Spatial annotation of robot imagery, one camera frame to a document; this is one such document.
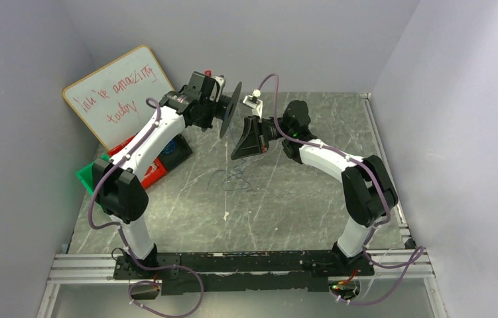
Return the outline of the black spool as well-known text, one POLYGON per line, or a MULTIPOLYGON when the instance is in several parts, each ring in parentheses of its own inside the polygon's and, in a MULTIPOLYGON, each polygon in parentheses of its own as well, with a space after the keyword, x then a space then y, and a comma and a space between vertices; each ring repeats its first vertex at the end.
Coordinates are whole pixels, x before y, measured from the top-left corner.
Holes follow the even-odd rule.
POLYGON ((239 81, 230 96, 222 95, 217 102, 215 118, 221 121, 221 128, 219 129, 220 138, 225 136, 231 123, 232 117, 235 113, 235 108, 239 103, 241 88, 242 82, 239 81))

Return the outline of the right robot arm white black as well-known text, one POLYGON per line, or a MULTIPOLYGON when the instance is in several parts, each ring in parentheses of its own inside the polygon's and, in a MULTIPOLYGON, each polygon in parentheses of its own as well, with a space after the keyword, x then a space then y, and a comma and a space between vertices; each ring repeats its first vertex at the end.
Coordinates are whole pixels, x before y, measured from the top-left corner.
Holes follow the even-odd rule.
POLYGON ((279 119, 261 118, 263 102, 254 95, 245 96, 242 105, 250 108, 252 114, 243 120, 243 131, 231 159, 264 154, 270 141, 280 139, 288 158, 337 179, 343 187, 349 220, 334 243, 333 252, 343 265, 363 258, 375 222, 399 200, 382 159, 376 155, 341 155, 338 150, 329 149, 311 133, 305 101, 291 101, 279 119))

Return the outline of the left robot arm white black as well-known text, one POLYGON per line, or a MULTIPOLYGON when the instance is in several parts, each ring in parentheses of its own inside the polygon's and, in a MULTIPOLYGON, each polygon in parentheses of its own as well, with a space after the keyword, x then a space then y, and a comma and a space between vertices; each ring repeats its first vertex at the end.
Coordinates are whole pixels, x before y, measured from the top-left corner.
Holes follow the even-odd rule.
POLYGON ((144 213, 149 197, 141 182, 164 148, 187 127, 210 129, 214 119, 222 121, 223 136, 239 102, 242 84, 225 95, 224 76, 193 72, 190 81, 178 91, 160 99, 148 97, 155 110, 147 124, 110 160, 97 159, 92 166, 94 190, 90 207, 99 205, 111 219, 124 244, 124 253, 140 268, 158 265, 157 247, 149 235, 144 213))

